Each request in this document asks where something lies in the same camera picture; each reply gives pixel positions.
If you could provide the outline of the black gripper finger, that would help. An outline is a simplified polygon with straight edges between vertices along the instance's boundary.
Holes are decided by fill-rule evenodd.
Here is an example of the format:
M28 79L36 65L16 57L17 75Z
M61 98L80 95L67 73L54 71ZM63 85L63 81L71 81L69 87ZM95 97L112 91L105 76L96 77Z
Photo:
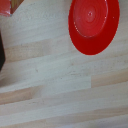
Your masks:
M5 52L3 47L3 41L0 33L0 71L5 63Z

